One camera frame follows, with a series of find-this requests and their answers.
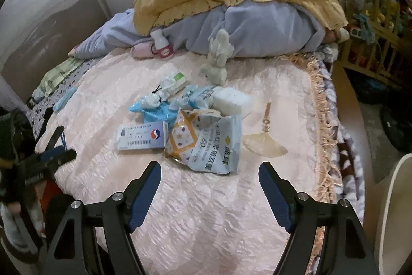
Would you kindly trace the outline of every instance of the blue gripper pad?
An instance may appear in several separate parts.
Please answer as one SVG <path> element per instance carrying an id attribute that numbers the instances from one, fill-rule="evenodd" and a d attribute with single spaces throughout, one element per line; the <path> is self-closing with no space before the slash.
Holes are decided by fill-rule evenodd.
<path id="1" fill-rule="evenodd" d="M 259 167 L 260 186 L 262 187 L 270 208 L 275 215 L 276 221 L 280 226 L 285 228 L 288 233 L 291 233 L 293 222 L 290 218 L 289 204 L 279 190 L 275 180 L 269 173 L 268 168 L 270 169 L 272 166 L 270 165 L 270 167 L 267 167 L 266 163 L 262 163 Z"/>
<path id="2" fill-rule="evenodd" d="M 156 194 L 157 187 L 160 184 L 160 180 L 161 168 L 160 164 L 156 162 L 149 176 L 145 181 L 143 181 L 144 185 L 131 206 L 131 217 L 128 226 L 132 232 L 136 229 L 136 227 L 143 224 L 143 221 L 148 214 L 153 197 Z"/>

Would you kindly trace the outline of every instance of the snack bag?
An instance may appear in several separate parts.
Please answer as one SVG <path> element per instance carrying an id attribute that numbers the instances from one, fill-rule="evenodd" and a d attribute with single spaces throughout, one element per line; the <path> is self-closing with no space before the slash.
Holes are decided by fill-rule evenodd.
<path id="1" fill-rule="evenodd" d="M 219 117 L 179 110 L 165 156 L 195 171 L 237 173 L 241 135 L 240 115 Z"/>

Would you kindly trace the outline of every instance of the beige bin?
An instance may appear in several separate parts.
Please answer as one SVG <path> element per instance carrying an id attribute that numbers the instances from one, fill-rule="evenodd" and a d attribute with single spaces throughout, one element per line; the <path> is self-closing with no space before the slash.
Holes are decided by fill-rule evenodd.
<path id="1" fill-rule="evenodd" d="M 412 154 L 402 157 L 379 187 L 384 188 L 384 198 L 375 258 L 380 275 L 397 275 L 412 251 Z"/>

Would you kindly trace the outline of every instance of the red and blue logo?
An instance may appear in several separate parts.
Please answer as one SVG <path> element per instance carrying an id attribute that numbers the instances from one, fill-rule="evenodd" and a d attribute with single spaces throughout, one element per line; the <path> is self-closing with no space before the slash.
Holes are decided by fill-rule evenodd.
<path id="1" fill-rule="evenodd" d="M 158 129 L 154 129 L 151 133 L 152 139 L 156 140 L 160 138 L 160 131 Z"/>

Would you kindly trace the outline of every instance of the wooden bed frame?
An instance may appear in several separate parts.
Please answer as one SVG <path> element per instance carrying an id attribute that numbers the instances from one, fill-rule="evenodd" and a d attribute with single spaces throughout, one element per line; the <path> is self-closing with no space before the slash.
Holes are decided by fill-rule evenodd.
<path id="1" fill-rule="evenodd" d="M 337 95 L 339 120 L 353 138 L 356 150 L 361 157 L 365 177 L 365 217 L 363 229 L 373 250 L 382 202 L 382 188 L 379 188 L 374 181 L 369 142 L 358 99 L 339 61 L 334 63 L 332 81 Z"/>

